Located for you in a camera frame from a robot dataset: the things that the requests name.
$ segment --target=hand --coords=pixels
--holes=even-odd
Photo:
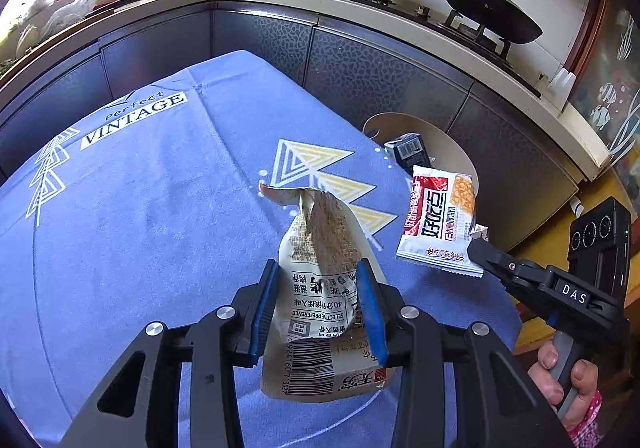
[[[560,383],[555,381],[549,373],[556,363],[558,363],[558,350],[553,343],[547,342],[538,350],[538,361],[529,369],[529,377],[557,412],[556,406],[562,401],[564,391]],[[562,420],[567,431],[578,426],[589,410],[591,399],[598,388],[598,368],[591,362],[579,360],[571,371],[571,383],[578,394]]]

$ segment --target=red and white snack package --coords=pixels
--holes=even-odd
[[[409,214],[396,255],[461,275],[482,277],[469,260],[476,197],[467,174],[414,167]]]

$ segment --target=gray cabinet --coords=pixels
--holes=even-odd
[[[199,12],[169,12],[100,38],[114,98],[211,58],[210,12],[202,6],[185,11],[194,10]]]
[[[471,77],[391,37],[321,18],[305,88],[357,129],[383,112],[417,116],[446,130]]]
[[[214,13],[214,56],[246,50],[302,85],[318,16],[255,3],[220,2]]]
[[[476,220],[489,226],[498,248],[513,248],[577,191],[568,158],[529,118],[479,83],[449,136],[476,167]]]
[[[50,69],[1,113],[0,169],[9,176],[57,134],[108,104],[96,45]]]

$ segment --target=frying pan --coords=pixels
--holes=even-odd
[[[527,44],[542,29],[510,0],[447,0],[451,7],[514,44]]]

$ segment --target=blue tablecloth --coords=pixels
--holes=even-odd
[[[180,92],[186,101],[155,103]],[[241,51],[83,118],[0,186],[0,387],[38,441],[52,446],[62,437],[146,323],[195,322],[277,258],[296,208],[260,197],[262,179],[357,198],[380,266],[407,302],[447,324],[484,320],[514,345],[520,320],[497,279],[395,258],[409,199],[404,171],[297,84]],[[248,448],[388,446],[399,378],[376,394],[297,404],[262,395],[259,374],[236,369]],[[185,370],[181,446],[187,377]],[[449,388],[448,439],[454,402]]]

